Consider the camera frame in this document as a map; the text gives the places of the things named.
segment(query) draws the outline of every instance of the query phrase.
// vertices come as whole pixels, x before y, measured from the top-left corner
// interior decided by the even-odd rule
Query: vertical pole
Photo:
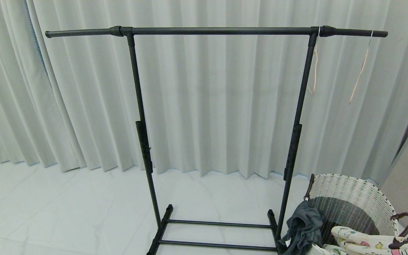
[[[281,210],[280,210],[280,217],[278,219],[277,234],[275,236],[276,240],[279,240],[281,238],[281,229],[282,229],[283,222],[284,222],[286,205],[288,204],[290,183],[292,181],[292,175],[293,175],[294,163],[295,163],[295,156],[297,154],[298,141],[300,139],[301,110],[303,108],[303,100],[305,99],[306,86],[308,84],[308,76],[310,74],[311,61],[313,59],[313,52],[314,52],[314,46],[316,45],[316,39],[317,39],[317,33],[311,34],[309,42],[308,42],[308,52],[306,54],[305,68],[303,70],[303,77],[301,79],[300,94],[298,96],[298,104],[297,104],[297,110],[296,110],[296,113],[295,113],[293,133],[292,133],[292,136],[290,138],[288,162],[286,163],[286,168],[285,168],[285,173],[284,173],[286,183],[285,183],[285,186],[284,186],[283,199],[282,199]]]
[[[144,116],[143,98],[141,96],[140,75],[138,73],[138,63],[136,61],[135,51],[135,37],[130,32],[127,34],[128,46],[130,48],[131,68],[133,70],[133,79],[135,81],[136,99],[138,100],[138,110],[140,112],[140,120],[136,122],[136,129],[138,130],[138,138],[141,145],[141,153],[143,155],[144,168],[146,169],[147,183],[149,184],[149,191],[151,192],[152,206],[154,207],[155,220],[157,221],[157,228],[161,229],[162,222],[160,221],[160,212],[158,210],[157,196],[155,195],[154,181],[152,180],[152,161],[149,148],[149,140],[147,137],[146,118]]]

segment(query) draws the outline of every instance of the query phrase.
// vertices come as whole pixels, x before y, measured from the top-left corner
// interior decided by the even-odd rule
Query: curtain fold
[[[0,19],[7,21],[8,30],[16,31],[11,21],[22,18],[8,8],[16,2],[0,3]],[[29,88],[22,94],[31,107],[25,111],[20,106],[23,97],[7,94],[16,99],[0,110],[0,116],[6,116],[0,123],[7,124],[0,128],[0,161],[35,155],[29,159],[35,162],[40,145],[55,142],[42,160],[61,158],[63,170],[85,165],[104,171],[142,166],[127,41],[112,36],[45,39],[46,30],[316,25],[386,30],[389,35],[384,39],[318,39],[317,89],[314,95],[306,92],[295,173],[341,173],[380,183],[407,135],[408,1],[34,0],[27,5],[45,67],[35,50],[31,55],[21,53],[16,44],[21,43],[21,34],[6,35],[4,41],[17,46],[12,47],[12,61],[22,66],[18,80]],[[28,37],[25,40],[35,47],[33,36]],[[370,40],[366,66],[348,104]],[[157,172],[169,168],[198,169],[202,175],[212,170],[240,171],[246,178],[253,173],[267,178],[271,171],[283,172],[306,36],[162,35],[136,36],[135,41]],[[37,68],[30,74],[39,77],[26,74],[25,55],[37,61],[36,67],[27,66]],[[0,68],[4,61],[0,59]],[[43,68],[47,73],[40,75]],[[34,89],[40,78],[48,89]],[[313,82],[314,70],[308,85]],[[36,97],[41,91],[48,92],[48,105],[55,105],[54,117],[45,113],[47,101]],[[27,123],[27,116],[36,116],[35,124]],[[14,135],[23,126],[25,133]],[[36,137],[42,134],[44,140]]]

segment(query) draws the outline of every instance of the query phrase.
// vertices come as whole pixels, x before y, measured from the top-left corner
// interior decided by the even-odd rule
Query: white marble floor
[[[254,224],[269,224],[269,209],[278,217],[284,187],[273,173],[246,180],[177,170],[154,174],[154,183],[161,217],[173,204],[171,219]],[[294,177],[286,218],[307,185],[304,176]],[[57,166],[0,164],[0,255],[143,255],[156,231],[146,174],[137,167],[61,173]],[[171,224],[164,239],[274,246],[269,229]],[[272,253],[161,245],[157,254]]]

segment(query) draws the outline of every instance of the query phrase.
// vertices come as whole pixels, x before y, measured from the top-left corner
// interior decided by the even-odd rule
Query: gray cloth
[[[322,246],[320,227],[325,216],[312,206],[309,201],[303,201],[297,206],[292,217],[286,222],[288,233],[278,241],[278,247],[283,255],[304,255],[312,244]]]

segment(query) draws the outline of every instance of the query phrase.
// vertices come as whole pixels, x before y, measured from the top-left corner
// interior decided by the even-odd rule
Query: basket
[[[338,245],[332,235],[334,226],[346,226],[371,235],[398,236],[397,214],[390,201],[373,184],[362,179],[337,175],[311,175],[304,199],[325,215],[321,227],[324,244]],[[408,234],[408,225],[399,236]]]

